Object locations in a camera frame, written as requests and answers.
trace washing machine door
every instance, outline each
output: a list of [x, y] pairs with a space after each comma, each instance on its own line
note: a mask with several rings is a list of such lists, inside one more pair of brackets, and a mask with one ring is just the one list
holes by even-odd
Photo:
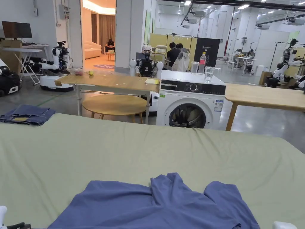
[[212, 122], [212, 112], [202, 100], [183, 97], [166, 109], [164, 121], [169, 126], [205, 128]]

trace washing machine control panel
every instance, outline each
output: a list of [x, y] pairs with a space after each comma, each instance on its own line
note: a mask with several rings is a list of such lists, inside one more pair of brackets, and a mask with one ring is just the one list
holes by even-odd
[[210, 95], [224, 95], [225, 85], [200, 84], [173, 80], [161, 80], [161, 89], [170, 91], [193, 92]]

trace black display board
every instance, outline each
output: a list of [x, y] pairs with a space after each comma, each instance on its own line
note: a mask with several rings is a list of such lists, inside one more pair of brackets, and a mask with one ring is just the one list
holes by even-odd
[[206, 52], [206, 66], [215, 67], [220, 39], [197, 38], [194, 61], [200, 61], [202, 52]]

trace bed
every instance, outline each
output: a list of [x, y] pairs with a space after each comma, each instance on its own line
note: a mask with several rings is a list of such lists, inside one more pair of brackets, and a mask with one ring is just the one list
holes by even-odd
[[41, 127], [0, 124], [4, 223], [45, 228], [91, 180], [149, 185], [178, 172], [193, 191], [236, 184], [261, 228], [305, 227], [305, 155], [283, 139], [55, 114]]

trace beige sofa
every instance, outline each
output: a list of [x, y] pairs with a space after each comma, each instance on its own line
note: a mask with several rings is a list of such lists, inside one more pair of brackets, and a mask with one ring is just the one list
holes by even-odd
[[102, 46], [94, 42], [84, 42], [85, 59], [101, 56]]

